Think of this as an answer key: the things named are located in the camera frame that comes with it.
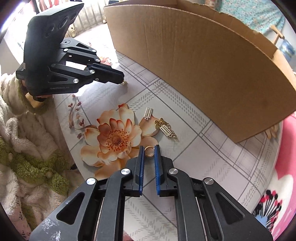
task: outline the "gold pendant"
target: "gold pendant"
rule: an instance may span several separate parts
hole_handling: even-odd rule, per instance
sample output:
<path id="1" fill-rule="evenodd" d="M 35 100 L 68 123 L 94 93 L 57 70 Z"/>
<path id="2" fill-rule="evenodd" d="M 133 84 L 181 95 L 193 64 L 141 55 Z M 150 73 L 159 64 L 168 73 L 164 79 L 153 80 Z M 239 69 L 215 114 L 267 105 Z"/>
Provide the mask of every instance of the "gold pendant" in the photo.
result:
<path id="1" fill-rule="evenodd" d="M 123 82 L 121 83 L 121 85 L 125 85 L 127 84 L 128 82 L 126 80 L 123 80 Z"/>
<path id="2" fill-rule="evenodd" d="M 164 121 L 164 119 L 160 118 L 159 121 L 155 120 L 154 123 L 155 123 L 155 128 L 156 129 L 159 128 L 168 138 L 176 138 L 177 139 L 177 135 L 172 130 L 170 124 L 167 123 L 166 121 Z"/>

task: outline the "pink cloth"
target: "pink cloth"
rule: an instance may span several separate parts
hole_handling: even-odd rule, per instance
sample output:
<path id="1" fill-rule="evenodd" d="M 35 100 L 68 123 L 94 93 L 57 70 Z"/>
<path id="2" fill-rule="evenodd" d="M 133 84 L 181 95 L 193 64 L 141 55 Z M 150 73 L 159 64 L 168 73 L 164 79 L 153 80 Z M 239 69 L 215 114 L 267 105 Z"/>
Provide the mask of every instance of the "pink cloth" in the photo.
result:
<path id="1" fill-rule="evenodd" d="M 125 231 L 123 231 L 123 241 L 133 241 Z"/>
<path id="2" fill-rule="evenodd" d="M 296 212 L 296 116 L 292 114 L 284 120 L 279 156 L 275 166 L 276 174 L 271 180 L 273 190 L 277 188 L 283 200 L 277 223 L 272 230 L 274 240 L 287 228 Z"/>

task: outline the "gold charm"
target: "gold charm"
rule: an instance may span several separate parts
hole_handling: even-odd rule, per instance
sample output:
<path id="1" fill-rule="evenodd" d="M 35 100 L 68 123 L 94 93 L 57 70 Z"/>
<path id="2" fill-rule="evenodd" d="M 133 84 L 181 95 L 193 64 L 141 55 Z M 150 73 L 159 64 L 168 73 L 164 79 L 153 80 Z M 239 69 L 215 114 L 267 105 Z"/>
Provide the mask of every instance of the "gold charm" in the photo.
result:
<path id="1" fill-rule="evenodd" d="M 128 82 L 126 80 L 123 80 L 123 82 L 121 83 L 121 85 L 125 85 L 127 84 Z"/>
<path id="2" fill-rule="evenodd" d="M 159 121 L 155 120 L 155 129 L 160 128 L 162 125 L 168 125 L 168 123 L 166 121 L 164 121 L 164 119 L 160 118 Z"/>
<path id="3" fill-rule="evenodd" d="M 177 135 L 172 130 L 170 124 L 167 123 L 166 121 L 164 121 L 164 119 L 160 118 L 159 121 L 155 120 L 154 123 L 155 123 L 155 128 L 156 129 L 159 128 L 168 138 L 176 138 L 177 139 Z"/>
<path id="4" fill-rule="evenodd" d="M 153 156 L 154 156 L 154 153 L 153 153 L 153 154 L 150 154 L 150 155 L 147 154 L 146 150 L 147 150 L 148 148 L 152 148 L 152 149 L 154 150 L 154 147 L 153 147 L 153 146 L 147 146 L 147 147 L 144 149 L 145 156 L 147 156 L 147 157 L 153 157 Z"/>
<path id="5" fill-rule="evenodd" d="M 145 120 L 150 119 L 152 110 L 153 110 L 152 108 L 149 108 L 149 107 L 146 108 L 145 115 L 144 115 Z"/>

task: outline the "table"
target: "table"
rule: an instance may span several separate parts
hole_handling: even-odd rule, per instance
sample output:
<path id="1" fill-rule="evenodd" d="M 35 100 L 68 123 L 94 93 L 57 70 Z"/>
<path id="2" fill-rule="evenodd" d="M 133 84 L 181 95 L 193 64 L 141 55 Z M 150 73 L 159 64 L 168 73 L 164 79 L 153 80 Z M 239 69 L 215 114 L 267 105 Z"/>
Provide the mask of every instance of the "table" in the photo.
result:
<path id="1" fill-rule="evenodd" d="M 138 124 L 146 107 L 153 116 L 170 123 L 178 141 L 159 132 L 161 153 L 174 161 L 176 168 L 197 179 L 214 178 L 248 211 L 252 212 L 269 184 L 279 152 L 282 123 L 278 138 L 268 140 L 264 133 L 234 144 L 205 114 L 165 81 L 143 66 L 115 51 L 107 25 L 100 25 L 76 37 L 92 44 L 98 56 L 109 57 L 113 68 L 121 70 L 127 85 L 93 82 L 76 93 L 78 110 L 85 125 L 98 125 L 103 111 L 118 109 L 127 103 Z M 61 129 L 75 163 L 85 179 L 94 176 L 96 167 L 86 165 L 80 150 L 85 139 L 80 130 L 69 129 L 71 94 L 54 96 Z M 155 188 L 153 159 L 145 162 L 144 190 L 140 198 L 127 198 L 124 230 L 134 240 L 177 240 L 173 197 L 159 198 Z"/>

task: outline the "cardboard flap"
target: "cardboard flap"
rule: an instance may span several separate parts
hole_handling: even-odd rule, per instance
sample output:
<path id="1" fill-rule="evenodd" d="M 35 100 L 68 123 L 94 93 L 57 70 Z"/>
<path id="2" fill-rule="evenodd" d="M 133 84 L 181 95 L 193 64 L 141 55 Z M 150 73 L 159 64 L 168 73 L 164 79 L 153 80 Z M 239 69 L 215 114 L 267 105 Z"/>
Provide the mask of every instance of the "cardboard flap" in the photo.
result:
<path id="1" fill-rule="evenodd" d="M 269 58 L 273 58 L 274 52 L 277 50 L 277 47 L 272 42 L 266 41 L 263 34 L 250 29 L 242 21 L 226 13 L 220 13 L 206 5 L 192 3 L 187 0 L 177 0 L 177 8 L 214 20 L 230 28 L 261 49 Z"/>
<path id="2" fill-rule="evenodd" d="M 115 49 L 187 97 L 233 142 L 296 110 L 296 91 L 285 74 L 292 83 L 295 76 L 279 69 L 280 57 L 274 63 L 233 30 L 160 6 L 109 6 L 105 14 Z"/>
<path id="3" fill-rule="evenodd" d="M 226 13 L 220 13 L 208 7 L 207 5 L 192 3 L 187 0 L 128 0 L 114 3 L 110 6 L 136 4 L 176 8 L 214 20 L 215 22 L 220 23 L 227 28 L 230 28 L 231 30 L 249 40 L 271 59 L 273 58 L 273 55 L 277 50 L 277 47 L 272 42 L 266 41 L 266 37 L 263 34 L 250 29 L 237 18 Z"/>

